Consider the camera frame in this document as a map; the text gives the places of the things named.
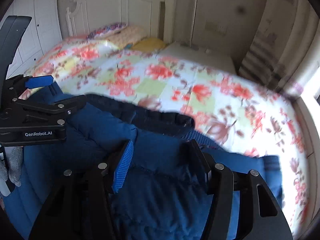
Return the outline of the grey gloved left hand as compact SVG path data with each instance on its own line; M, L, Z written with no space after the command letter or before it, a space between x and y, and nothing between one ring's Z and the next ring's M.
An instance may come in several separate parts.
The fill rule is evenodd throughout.
M1 181L10 180L15 186L21 186L23 147L2 147L1 154Z

